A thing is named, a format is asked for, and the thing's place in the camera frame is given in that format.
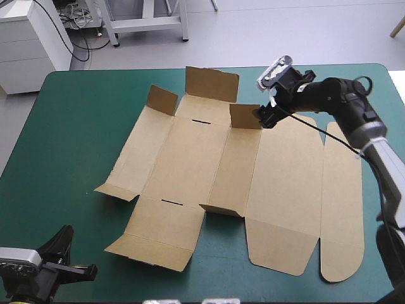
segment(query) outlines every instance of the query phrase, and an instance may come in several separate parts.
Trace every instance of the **flattened cardboard box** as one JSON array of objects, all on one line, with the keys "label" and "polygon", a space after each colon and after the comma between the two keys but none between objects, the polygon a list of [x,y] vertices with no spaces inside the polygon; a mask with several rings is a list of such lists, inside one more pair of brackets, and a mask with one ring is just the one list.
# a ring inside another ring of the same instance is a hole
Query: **flattened cardboard box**
[{"label": "flattened cardboard box", "polygon": [[96,189],[127,201],[141,195],[106,251],[183,271],[206,210],[245,218],[256,265],[298,276],[321,237],[322,275],[348,278],[364,252],[361,162],[334,142],[324,147],[319,133],[292,118],[262,129],[252,115],[258,105],[236,104],[238,85],[236,74],[187,67],[177,111],[177,95],[152,85]]}]

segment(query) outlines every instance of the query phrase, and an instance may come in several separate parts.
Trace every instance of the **electrical cable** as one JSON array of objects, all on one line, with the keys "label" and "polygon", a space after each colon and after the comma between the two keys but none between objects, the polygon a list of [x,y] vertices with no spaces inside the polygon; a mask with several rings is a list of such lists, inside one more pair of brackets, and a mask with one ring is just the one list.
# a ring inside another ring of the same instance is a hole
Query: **electrical cable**
[{"label": "electrical cable", "polygon": [[34,1],[35,3],[37,3],[37,4],[42,8],[42,10],[43,10],[43,11],[45,12],[45,14],[48,16],[48,18],[52,21],[53,26],[55,27],[56,31],[58,32],[59,37],[61,38],[63,44],[65,45],[65,47],[66,47],[66,49],[69,51],[69,53],[70,53],[76,60],[78,60],[78,61],[81,61],[81,62],[86,62],[86,61],[88,61],[88,60],[90,59],[90,50],[89,50],[89,49],[87,50],[87,58],[86,58],[86,59],[80,59],[79,57],[77,57],[76,55],[74,55],[74,53],[73,53],[72,51],[70,51],[68,45],[66,44],[65,40],[64,40],[63,37],[62,37],[61,32],[59,31],[58,27],[56,26],[55,21],[53,21],[51,15],[48,13],[48,11],[45,9],[45,7],[43,7],[43,5],[42,5],[40,2],[38,2],[38,0],[33,0],[33,1]]},{"label": "electrical cable", "polygon": [[396,248],[396,246],[395,246],[395,244],[394,244],[394,240],[392,239],[391,230],[390,230],[390,228],[389,228],[389,226],[388,226],[387,219],[386,219],[386,217],[385,217],[385,198],[384,198],[383,191],[382,191],[381,178],[380,178],[380,174],[378,173],[378,170],[376,169],[376,167],[374,166],[374,164],[372,164],[372,162],[369,161],[369,159],[367,159],[367,157],[365,157],[364,155],[359,154],[355,149],[353,149],[349,144],[347,144],[345,141],[341,140],[340,138],[338,138],[338,137],[332,135],[331,133],[329,133],[329,132],[327,132],[327,131],[325,131],[325,130],[322,130],[321,128],[315,127],[314,125],[312,125],[312,124],[306,122],[305,120],[302,120],[302,119],[300,119],[300,118],[294,116],[293,114],[291,114],[291,113],[285,111],[283,108],[281,108],[281,107],[280,107],[279,105],[277,105],[277,104],[276,104],[276,107],[277,107],[279,110],[281,110],[282,112],[284,112],[286,115],[288,115],[289,117],[291,117],[291,118],[293,118],[293,119],[295,119],[295,120],[297,120],[297,121],[303,123],[304,125],[307,125],[308,127],[313,128],[313,129],[315,129],[315,130],[317,130],[317,131],[319,131],[319,132],[321,132],[321,133],[324,133],[325,135],[331,137],[332,139],[335,139],[336,141],[340,142],[340,143],[343,144],[345,147],[347,147],[349,150],[351,150],[353,153],[355,153],[356,155],[359,155],[360,157],[362,157],[362,159],[364,159],[364,160],[369,164],[369,166],[370,166],[370,168],[371,168],[371,171],[373,171],[374,176],[375,176],[375,178],[376,178],[376,180],[377,180],[377,184],[378,184],[378,192],[380,193],[381,215],[382,215],[382,219],[383,219],[382,222],[383,222],[383,224],[384,224],[385,230],[387,231],[388,238],[389,238],[389,241],[390,241],[390,243],[391,243],[392,250],[394,251],[394,254],[395,254],[396,258],[397,258],[397,261],[398,261],[399,265],[401,266],[401,269],[402,269],[403,274],[405,274],[405,265],[403,264],[403,262],[402,262],[402,260],[401,260],[401,256],[399,255],[399,252],[397,251],[397,248]]},{"label": "electrical cable", "polygon": [[277,107],[280,111],[282,111],[284,114],[288,115],[289,117],[291,117],[291,118],[293,118],[293,119],[295,119],[295,120],[298,120],[299,122],[302,122],[304,125],[307,125],[308,127],[311,127],[311,128],[313,128],[313,129],[315,129],[315,130],[321,132],[321,133],[324,133],[325,135],[327,135],[327,136],[329,136],[329,137],[335,139],[336,141],[338,141],[338,142],[340,142],[341,144],[343,144],[344,146],[346,146],[346,148],[349,149],[349,150],[351,150],[354,154],[359,155],[359,152],[358,152],[357,150],[353,149],[349,144],[347,144],[345,141],[341,140],[340,138],[338,138],[338,137],[332,135],[331,133],[328,133],[328,132],[325,131],[325,130],[322,130],[321,128],[318,128],[318,127],[315,127],[314,125],[311,125],[309,122],[306,122],[305,120],[302,120],[302,119],[300,119],[300,118],[294,116],[293,114],[291,114],[291,113],[285,111],[285,110],[284,110],[281,106],[279,106],[278,104],[276,104],[276,107]]},{"label": "electrical cable", "polygon": [[77,47],[77,48],[79,48],[79,49],[88,49],[89,51],[96,51],[96,50],[98,50],[98,49],[102,49],[102,48],[105,48],[108,44],[109,44],[109,41],[107,41],[105,44],[103,44],[102,46],[98,46],[98,47],[90,47],[90,48],[86,48],[86,47],[82,47],[82,46],[79,46],[78,44],[75,44],[75,43],[73,43],[72,42],[72,44],[75,46],[75,47]]}]

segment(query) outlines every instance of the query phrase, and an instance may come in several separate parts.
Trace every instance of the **table leg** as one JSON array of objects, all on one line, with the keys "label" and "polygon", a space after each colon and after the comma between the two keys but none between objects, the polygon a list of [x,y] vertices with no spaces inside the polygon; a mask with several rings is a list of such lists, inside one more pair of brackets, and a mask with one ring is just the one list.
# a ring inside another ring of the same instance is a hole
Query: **table leg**
[{"label": "table leg", "polygon": [[218,11],[218,3],[216,3],[216,0],[211,0],[211,2],[213,3],[214,10]]},{"label": "table leg", "polygon": [[405,26],[405,16],[404,16],[404,18],[402,18],[402,20],[397,24],[397,26],[392,30],[390,36],[391,36],[392,38],[394,38],[404,26]]},{"label": "table leg", "polygon": [[118,46],[119,43],[118,43],[118,41],[116,39],[113,27],[111,26],[111,17],[110,17],[110,15],[108,13],[108,10],[107,10],[106,0],[97,0],[97,3],[98,3],[99,8],[100,8],[101,16],[102,16],[102,18],[104,20],[104,24],[106,26],[106,30],[107,30],[107,33],[108,33],[109,40],[111,41],[112,45]]},{"label": "table leg", "polygon": [[185,9],[185,0],[179,1],[180,21],[182,22],[183,41],[189,40],[189,24],[187,23],[187,10]]}]

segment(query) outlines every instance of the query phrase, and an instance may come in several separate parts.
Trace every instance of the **cardboard tab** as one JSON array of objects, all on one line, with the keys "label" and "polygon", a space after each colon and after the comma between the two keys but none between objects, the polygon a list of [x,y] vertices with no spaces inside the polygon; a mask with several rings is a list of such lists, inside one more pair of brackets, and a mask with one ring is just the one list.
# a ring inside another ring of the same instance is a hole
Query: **cardboard tab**
[{"label": "cardboard tab", "polygon": [[206,204],[227,132],[176,117],[143,194],[197,208]]},{"label": "cardboard tab", "polygon": [[139,195],[139,193],[114,186],[108,182],[105,182],[103,185],[96,188],[95,191],[115,196],[116,198],[120,198],[125,201],[132,201],[136,196]]},{"label": "cardboard tab", "polygon": [[198,240],[204,210],[141,196],[124,235],[106,251],[183,271]]},{"label": "cardboard tab", "polygon": [[[335,122],[328,124],[327,131],[344,139]],[[339,282],[352,276],[363,261],[361,160],[329,137],[322,186],[321,273],[329,282]]]},{"label": "cardboard tab", "polygon": [[174,117],[145,107],[107,181],[96,191],[130,201],[139,195],[152,172]]},{"label": "cardboard tab", "polygon": [[175,93],[151,85],[146,105],[156,111],[174,116],[178,96]]},{"label": "cardboard tab", "polygon": [[234,210],[240,217],[245,215],[260,135],[261,130],[229,130],[209,196],[211,210],[212,207],[225,208]]},{"label": "cardboard tab", "polygon": [[232,128],[261,129],[259,120],[253,111],[260,108],[258,104],[230,104],[229,112]]},{"label": "cardboard tab", "polygon": [[250,261],[259,266],[300,276],[318,236],[245,218]]},{"label": "cardboard tab", "polygon": [[304,271],[320,236],[322,166],[317,131],[290,117],[263,129],[245,216],[252,263]]},{"label": "cardboard tab", "polygon": [[185,67],[187,94],[236,103],[239,75],[210,68]]}]

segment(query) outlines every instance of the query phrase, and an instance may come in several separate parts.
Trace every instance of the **green tabletop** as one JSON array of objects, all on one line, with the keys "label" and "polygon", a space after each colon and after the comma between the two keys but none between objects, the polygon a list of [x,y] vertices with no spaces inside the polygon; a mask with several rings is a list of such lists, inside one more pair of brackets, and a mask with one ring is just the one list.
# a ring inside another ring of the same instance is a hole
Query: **green tabletop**
[{"label": "green tabletop", "polygon": [[[405,158],[405,107],[381,65],[298,66],[317,79],[367,75],[375,88],[370,101],[389,128],[389,141]],[[240,75],[239,103],[266,103],[255,84],[262,67],[224,68]],[[35,102],[0,178],[0,246],[36,248],[63,224],[75,229],[72,262],[94,263],[95,282],[60,287],[57,301],[142,301],[238,297],[244,301],[375,301],[391,285],[375,244],[379,213],[377,184],[363,162],[366,250],[348,280],[320,278],[319,246],[303,275],[294,277],[255,266],[247,256],[243,218],[207,214],[196,251],[182,273],[103,251],[122,235],[134,209],[94,192],[112,169],[146,102],[151,84],[180,96],[184,69],[54,72]],[[325,128],[331,117],[312,114]],[[0,299],[5,293],[0,291]]]}]

